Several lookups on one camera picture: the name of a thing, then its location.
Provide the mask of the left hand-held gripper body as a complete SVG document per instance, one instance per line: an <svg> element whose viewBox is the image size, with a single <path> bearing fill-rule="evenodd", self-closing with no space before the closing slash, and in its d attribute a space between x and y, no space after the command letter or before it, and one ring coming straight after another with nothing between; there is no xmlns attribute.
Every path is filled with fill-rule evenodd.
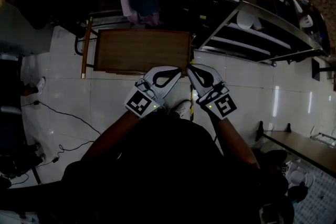
<svg viewBox="0 0 336 224"><path fill-rule="evenodd" d="M124 101L125 107L139 118L144 118L164 107L164 99L145 79L140 79Z"/></svg>

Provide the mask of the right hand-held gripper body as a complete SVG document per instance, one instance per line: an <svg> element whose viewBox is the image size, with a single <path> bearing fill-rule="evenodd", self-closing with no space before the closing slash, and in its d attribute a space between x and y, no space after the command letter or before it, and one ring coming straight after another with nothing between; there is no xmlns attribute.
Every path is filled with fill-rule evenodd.
<svg viewBox="0 0 336 224"><path fill-rule="evenodd" d="M227 118L229 114L237 109L224 82L220 82L212 87L204 96L199 97L196 103L207 113L216 116L219 120Z"/></svg>

